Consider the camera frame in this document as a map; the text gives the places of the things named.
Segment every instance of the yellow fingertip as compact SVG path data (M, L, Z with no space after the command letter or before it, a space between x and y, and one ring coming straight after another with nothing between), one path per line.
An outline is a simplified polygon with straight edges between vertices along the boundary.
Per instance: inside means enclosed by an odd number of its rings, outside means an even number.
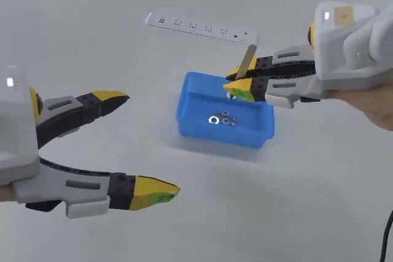
M128 96L126 93L120 91L106 91L106 90L93 91L92 95L94 95L101 101L106 101L107 99L111 99L111 98Z
M31 99L31 104L33 106L34 121L37 121L39 118L39 109L38 109L37 93L33 87L30 87L30 99Z
M251 93L251 83L251 78L239 79L225 84L223 88L226 92L235 95L237 98L240 98L244 101L254 102L255 99Z
M151 177L136 176L130 210L141 210L155 204L169 202L179 192L179 187L168 182Z
M236 69L230 70L229 72L227 72L227 77L228 76L232 76L232 75L236 75L239 71L240 66L238 66Z

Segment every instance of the finger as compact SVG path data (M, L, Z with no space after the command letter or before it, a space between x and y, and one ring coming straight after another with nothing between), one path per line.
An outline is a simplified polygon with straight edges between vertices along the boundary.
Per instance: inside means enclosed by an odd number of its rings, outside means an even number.
M0 186L0 202L16 201L16 195L11 185Z
M385 99L388 87L390 86L384 85L364 91L332 91L330 95L331 98L345 101L361 111L374 111L381 106L381 100Z

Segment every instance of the power strip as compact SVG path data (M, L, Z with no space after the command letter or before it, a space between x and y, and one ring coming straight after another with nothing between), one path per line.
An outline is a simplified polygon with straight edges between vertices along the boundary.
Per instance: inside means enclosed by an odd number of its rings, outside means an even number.
M188 18L170 17L151 12L146 18L146 24L240 44L258 45L258 35L256 33L241 29L233 29L224 25L202 23Z

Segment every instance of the gray gripper housing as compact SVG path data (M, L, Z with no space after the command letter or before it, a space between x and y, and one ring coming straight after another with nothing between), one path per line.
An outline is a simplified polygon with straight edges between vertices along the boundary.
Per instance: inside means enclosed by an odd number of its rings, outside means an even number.
M309 45L290 47L273 56L273 64L285 61L311 61L314 53ZM316 74L294 79L270 79L266 95L286 100L285 105L294 107L300 98L322 99L329 90L364 90L378 86L389 77L390 70L373 77L321 80Z
M41 126L45 129L45 125L50 126L51 122L56 121L63 114L80 118L84 113L84 108L84 105L72 96L48 99L44 101L37 129ZM73 128L57 136L64 136L77 129ZM45 136L45 132L39 134L37 132L39 147L50 140ZM42 158L40 160L38 174L12 183L18 202L64 201L66 215L69 218L101 215L108 211L110 199L107 192L110 173L73 169Z

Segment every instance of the white table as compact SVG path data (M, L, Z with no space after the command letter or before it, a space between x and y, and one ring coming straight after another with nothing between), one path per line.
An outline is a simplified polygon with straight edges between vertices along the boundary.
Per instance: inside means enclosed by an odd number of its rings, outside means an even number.
M42 154L182 188L169 204L71 221L64 205L45 214L1 204L0 259L376 261L393 208L392 133L326 101L276 109L276 135L261 150L184 139L174 117L184 74L224 75L245 46L144 25L153 11L245 26L263 56L304 44L320 1L0 0L1 64L24 66L43 98L132 96Z

